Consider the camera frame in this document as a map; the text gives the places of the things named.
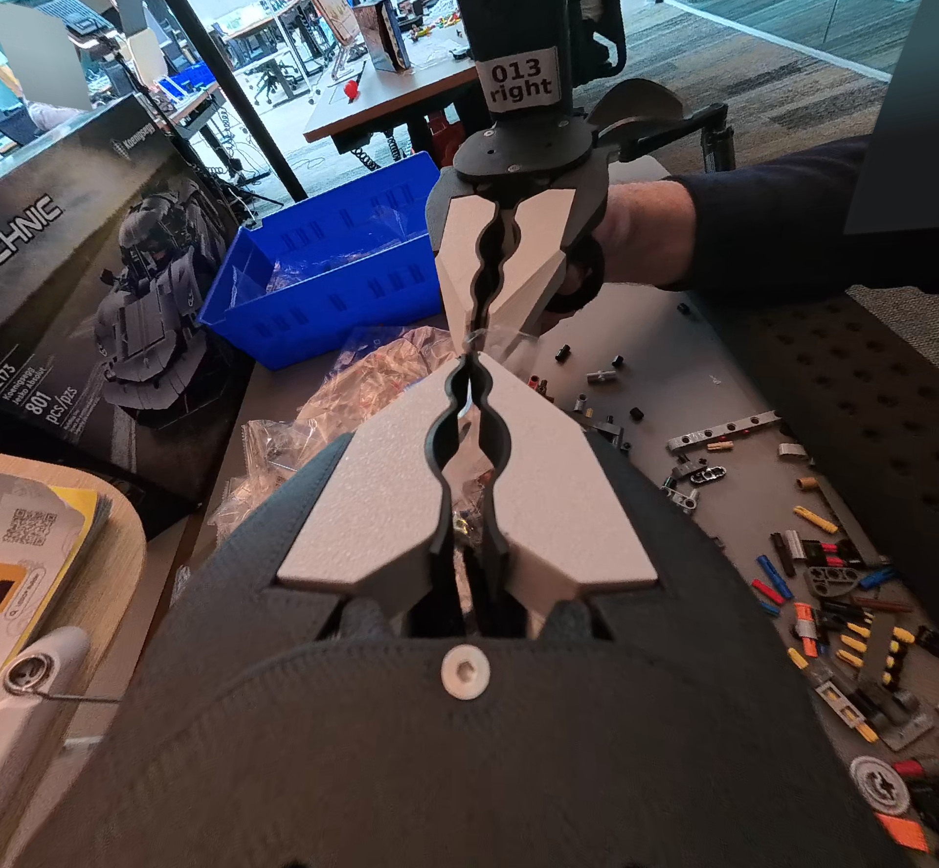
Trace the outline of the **person's right hand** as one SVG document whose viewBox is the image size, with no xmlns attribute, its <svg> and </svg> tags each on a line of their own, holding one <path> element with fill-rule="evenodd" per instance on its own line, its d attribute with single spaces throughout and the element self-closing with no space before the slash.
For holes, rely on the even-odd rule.
<svg viewBox="0 0 939 868">
<path fill-rule="evenodd" d="M 693 260 L 697 213 L 678 181 L 613 185 L 604 217 L 593 229 L 604 255 L 604 280 L 612 284 L 670 287 Z"/>
</svg>

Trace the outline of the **brown office desk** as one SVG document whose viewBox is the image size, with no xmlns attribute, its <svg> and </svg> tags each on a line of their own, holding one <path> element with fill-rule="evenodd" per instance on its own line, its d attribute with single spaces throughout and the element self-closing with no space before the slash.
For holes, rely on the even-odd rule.
<svg viewBox="0 0 939 868">
<path fill-rule="evenodd" d="M 342 85 L 325 86 L 301 133 L 308 143 L 337 138 L 355 130 L 382 131 L 385 120 L 403 123 L 418 106 L 435 102 L 477 81 L 473 59 L 455 58 L 458 44 L 448 38 L 431 37 L 434 48 L 443 52 L 440 63 L 411 68 L 403 73 L 378 71 L 366 60 L 353 99 Z"/>
</svg>

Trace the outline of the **pile of loose lego pieces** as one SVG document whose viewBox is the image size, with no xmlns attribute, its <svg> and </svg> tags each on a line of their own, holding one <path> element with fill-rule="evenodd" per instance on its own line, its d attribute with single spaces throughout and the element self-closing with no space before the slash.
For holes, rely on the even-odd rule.
<svg viewBox="0 0 939 868">
<path fill-rule="evenodd" d="M 699 485 L 690 477 L 676 479 L 682 490 L 699 489 L 698 509 L 689 518 L 734 564 L 785 650 L 797 650 L 814 666 L 826 664 L 842 683 L 854 684 L 860 673 L 874 671 L 876 639 L 887 627 L 905 629 L 885 642 L 886 673 L 900 685 L 902 698 L 918 698 L 918 712 L 933 721 L 909 748 L 893 752 L 881 738 L 865 741 L 823 700 L 812 699 L 847 766 L 864 756 L 884 762 L 937 757 L 937 660 L 914 644 L 925 619 L 908 592 L 892 581 L 821 602 L 806 561 L 794 559 L 794 575 L 785 574 L 781 551 L 797 535 L 803 548 L 820 555 L 832 555 L 844 538 L 794 512 L 837 519 L 805 444 L 798 452 L 783 421 L 731 442 L 667 452 L 665 444 L 675 436 L 772 411 L 712 328 L 696 311 L 677 309 L 682 302 L 657 289 L 606 285 L 583 311 L 540 339 L 534 371 L 548 381 L 558 406 L 572 409 L 583 394 L 583 409 L 592 410 L 593 420 L 610 418 L 622 426 L 631 444 L 625 457 L 656 485 L 680 463 L 705 460 L 702 469 L 724 470 Z M 773 544 L 776 534 L 781 550 Z"/>
</svg>

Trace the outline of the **patterned box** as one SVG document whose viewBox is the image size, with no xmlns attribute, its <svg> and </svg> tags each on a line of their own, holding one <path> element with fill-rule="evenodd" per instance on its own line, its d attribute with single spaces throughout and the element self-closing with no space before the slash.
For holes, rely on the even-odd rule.
<svg viewBox="0 0 939 868">
<path fill-rule="evenodd" d="M 393 0 L 366 0 L 352 12 L 378 72 L 399 74 L 411 68 Z"/>
</svg>

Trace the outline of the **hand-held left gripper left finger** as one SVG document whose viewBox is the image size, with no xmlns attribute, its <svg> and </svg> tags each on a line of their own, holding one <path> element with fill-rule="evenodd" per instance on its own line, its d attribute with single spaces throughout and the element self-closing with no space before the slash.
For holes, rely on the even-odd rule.
<svg viewBox="0 0 939 868">
<path fill-rule="evenodd" d="M 464 632 L 453 567 L 452 491 L 464 358 L 452 359 L 349 437 L 277 581 L 374 601 L 413 635 Z"/>
</svg>

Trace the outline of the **long light grey lego beam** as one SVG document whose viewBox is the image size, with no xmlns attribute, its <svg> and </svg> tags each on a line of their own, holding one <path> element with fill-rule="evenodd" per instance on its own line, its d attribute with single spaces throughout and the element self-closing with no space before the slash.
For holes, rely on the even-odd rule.
<svg viewBox="0 0 939 868">
<path fill-rule="evenodd" d="M 782 423 L 782 417 L 775 411 L 770 410 L 754 416 L 745 416 L 733 421 L 688 431 L 668 439 L 665 448 L 667 452 L 673 454 L 686 453 L 687 449 L 712 443 L 731 442 L 738 436 L 745 437 L 756 430 L 776 427 Z"/>
</svg>

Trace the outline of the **black office chair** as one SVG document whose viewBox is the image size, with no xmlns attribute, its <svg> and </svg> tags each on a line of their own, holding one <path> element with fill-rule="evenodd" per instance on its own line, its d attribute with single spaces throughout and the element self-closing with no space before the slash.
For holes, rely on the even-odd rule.
<svg viewBox="0 0 939 868">
<path fill-rule="evenodd" d="M 572 84 L 618 75 L 626 65 L 621 0 L 567 0 Z"/>
</svg>

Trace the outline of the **small clear lego bag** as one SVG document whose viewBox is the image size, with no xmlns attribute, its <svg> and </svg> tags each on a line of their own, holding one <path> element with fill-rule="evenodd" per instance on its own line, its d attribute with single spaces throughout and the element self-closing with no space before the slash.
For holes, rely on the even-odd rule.
<svg viewBox="0 0 939 868">
<path fill-rule="evenodd" d="M 538 353 L 538 335 L 507 327 L 478 329 L 466 334 L 464 354 L 484 354 L 517 379 L 528 381 Z M 480 447 L 481 412 L 473 401 L 472 387 L 457 417 L 458 451 L 443 468 L 452 498 L 453 573 L 463 617 L 470 636 L 489 635 L 499 619 L 487 588 L 484 565 L 484 502 L 495 466 Z"/>
</svg>

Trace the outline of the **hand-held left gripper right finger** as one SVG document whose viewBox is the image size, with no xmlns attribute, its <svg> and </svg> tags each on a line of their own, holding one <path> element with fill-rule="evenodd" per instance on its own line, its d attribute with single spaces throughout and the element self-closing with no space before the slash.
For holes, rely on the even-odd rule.
<svg viewBox="0 0 939 868">
<path fill-rule="evenodd" d="M 489 356 L 487 407 L 507 428 L 492 489 L 507 544 L 508 593 L 543 619 L 557 603 L 658 581 L 640 538 L 576 421 Z"/>
</svg>

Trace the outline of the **crumpled clear lego bag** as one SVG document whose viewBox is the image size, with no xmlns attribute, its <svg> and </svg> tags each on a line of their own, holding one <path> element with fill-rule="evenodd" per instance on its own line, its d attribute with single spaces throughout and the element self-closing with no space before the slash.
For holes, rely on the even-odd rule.
<svg viewBox="0 0 939 868">
<path fill-rule="evenodd" d="M 453 358 L 450 333 L 434 325 L 357 327 L 296 422 L 311 423 L 313 436 L 328 444 Z"/>
</svg>

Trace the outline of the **blue storage bin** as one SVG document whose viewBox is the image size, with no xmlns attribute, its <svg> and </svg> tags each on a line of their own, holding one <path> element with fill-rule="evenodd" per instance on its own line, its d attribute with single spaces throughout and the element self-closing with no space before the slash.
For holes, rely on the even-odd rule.
<svg viewBox="0 0 939 868">
<path fill-rule="evenodd" d="M 425 206 L 440 170 L 419 153 L 265 217 L 243 234 L 273 259 L 339 245 L 377 230 L 405 240 L 427 231 Z"/>
<path fill-rule="evenodd" d="M 441 312 L 429 235 L 368 252 L 339 240 L 352 262 L 268 291 L 282 257 L 241 229 L 199 313 L 199 322 L 270 370 L 343 346 L 362 326 L 402 326 Z"/>
</svg>

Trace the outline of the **yellow-edged instruction booklet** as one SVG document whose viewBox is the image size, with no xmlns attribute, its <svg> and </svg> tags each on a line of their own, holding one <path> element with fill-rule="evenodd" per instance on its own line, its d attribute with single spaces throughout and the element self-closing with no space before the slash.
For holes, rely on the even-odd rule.
<svg viewBox="0 0 939 868">
<path fill-rule="evenodd" d="M 69 556 L 65 559 L 53 583 L 53 591 L 68 584 L 94 549 L 101 531 L 110 518 L 112 500 L 98 490 L 49 485 L 66 505 L 82 516 L 83 524 Z"/>
</svg>

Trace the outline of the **wooden book stand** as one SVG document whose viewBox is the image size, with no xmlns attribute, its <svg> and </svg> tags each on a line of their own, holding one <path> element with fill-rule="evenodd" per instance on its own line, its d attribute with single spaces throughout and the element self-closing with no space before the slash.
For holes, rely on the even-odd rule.
<svg viewBox="0 0 939 868">
<path fill-rule="evenodd" d="M 39 635 L 61 627 L 77 627 L 88 640 L 82 661 L 75 665 L 67 686 L 52 694 L 84 694 L 103 662 L 132 602 L 147 555 L 143 524 L 132 503 L 113 482 L 76 468 L 42 463 L 3 454 L 2 473 L 29 478 L 67 490 L 94 490 L 111 500 L 104 522 L 90 551 L 73 570 L 52 609 L 39 627 Z"/>
</svg>

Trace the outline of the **person's right forearm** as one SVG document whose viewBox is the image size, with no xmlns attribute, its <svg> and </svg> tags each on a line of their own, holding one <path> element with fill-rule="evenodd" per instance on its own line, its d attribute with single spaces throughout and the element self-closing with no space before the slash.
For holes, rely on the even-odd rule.
<svg viewBox="0 0 939 868">
<path fill-rule="evenodd" d="M 690 263 L 664 289 L 822 297 L 853 286 L 938 292 L 937 229 L 848 235 L 870 134 L 733 171 L 672 175 L 691 199 Z"/>
</svg>

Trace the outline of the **dark lego set box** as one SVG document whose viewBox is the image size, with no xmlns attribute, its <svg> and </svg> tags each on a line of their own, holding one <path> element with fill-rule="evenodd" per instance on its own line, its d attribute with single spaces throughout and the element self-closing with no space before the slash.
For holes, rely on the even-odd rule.
<svg viewBox="0 0 939 868">
<path fill-rule="evenodd" d="M 200 321 L 239 221 L 136 98 L 2 161 L 1 444 L 197 510 L 249 362 Z"/>
</svg>

